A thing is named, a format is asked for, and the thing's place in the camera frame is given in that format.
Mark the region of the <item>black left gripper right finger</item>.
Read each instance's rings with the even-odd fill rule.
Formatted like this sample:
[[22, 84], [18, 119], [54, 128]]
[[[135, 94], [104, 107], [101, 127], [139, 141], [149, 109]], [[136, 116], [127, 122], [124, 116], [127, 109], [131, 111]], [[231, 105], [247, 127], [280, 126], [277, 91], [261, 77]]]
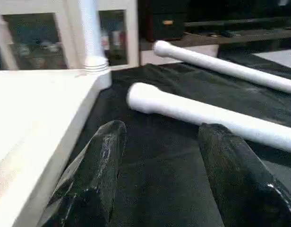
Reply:
[[198, 143], [224, 226], [291, 227], [291, 193], [243, 138], [203, 123]]

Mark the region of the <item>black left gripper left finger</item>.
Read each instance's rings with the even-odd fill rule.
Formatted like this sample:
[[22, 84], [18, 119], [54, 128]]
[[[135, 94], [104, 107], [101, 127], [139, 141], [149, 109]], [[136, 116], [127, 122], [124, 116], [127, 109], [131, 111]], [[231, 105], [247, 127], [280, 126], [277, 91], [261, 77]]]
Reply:
[[102, 125], [63, 172], [38, 225], [107, 227], [126, 140], [124, 122]]

